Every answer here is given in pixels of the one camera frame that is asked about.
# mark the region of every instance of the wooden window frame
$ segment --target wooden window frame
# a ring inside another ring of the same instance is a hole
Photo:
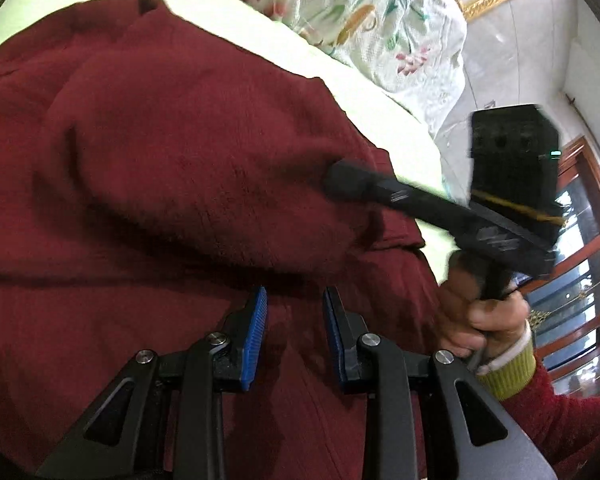
[[[596,221],[600,224],[600,160],[595,151],[585,137],[575,139],[562,150],[562,157],[558,165],[560,175],[558,177],[558,190],[565,188],[568,184],[580,177],[587,192],[587,197],[592,206]],[[558,278],[565,272],[574,269],[576,266],[587,260],[590,256],[600,250],[600,234],[590,241],[585,247],[572,254],[567,259],[556,265],[554,272],[548,280],[536,280],[527,283],[521,288],[523,294],[528,294],[533,290],[547,284],[549,281]],[[587,333],[600,327],[600,314],[583,326],[562,336],[541,348],[536,349],[536,357],[543,359],[565,346],[572,344]],[[594,357],[600,355],[600,345],[583,356],[570,361],[555,370],[549,372],[552,381],[560,379],[567,374],[572,373],[581,366],[590,362]]]

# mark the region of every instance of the finger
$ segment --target finger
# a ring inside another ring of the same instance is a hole
[[[510,294],[504,301],[476,301],[469,307],[471,326],[487,332],[513,331],[529,315],[529,305],[519,292]]]
[[[465,324],[456,323],[444,316],[440,316],[438,319],[438,330],[441,339],[446,339],[460,348],[479,350],[486,343],[484,335],[477,330],[473,330]]]
[[[474,276],[460,266],[451,267],[446,279],[448,288],[465,301],[480,298],[480,286]]]
[[[467,324],[469,302],[455,294],[446,282],[438,289],[438,299],[440,300],[440,310],[449,319]]]
[[[449,339],[446,338],[442,338],[440,340],[440,349],[449,350],[453,355],[461,358],[469,357],[469,355],[471,355],[473,352],[469,348],[463,348],[461,346],[454,345],[451,341],[449,341]]]

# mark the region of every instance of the yellow-green cuff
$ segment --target yellow-green cuff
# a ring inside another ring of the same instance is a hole
[[[536,373],[536,357],[531,341],[525,349],[499,370],[478,376],[482,386],[498,400],[506,400],[520,393]]]

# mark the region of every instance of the sweater sleeve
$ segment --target sweater sleeve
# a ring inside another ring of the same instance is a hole
[[[538,446],[560,480],[573,478],[600,445],[600,396],[557,396],[542,364],[503,406]]]
[[[478,369],[478,380],[493,396],[503,401],[520,393],[536,372],[536,357],[531,343],[531,328],[504,354]]]

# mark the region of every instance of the hand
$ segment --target hand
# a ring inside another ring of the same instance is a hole
[[[480,288],[474,277],[460,267],[449,269],[438,296],[439,345],[458,357],[469,357],[486,346],[485,357],[494,359],[511,348],[525,331],[529,305],[522,294],[516,291],[504,301],[476,301]],[[478,330],[488,332],[488,337]]]

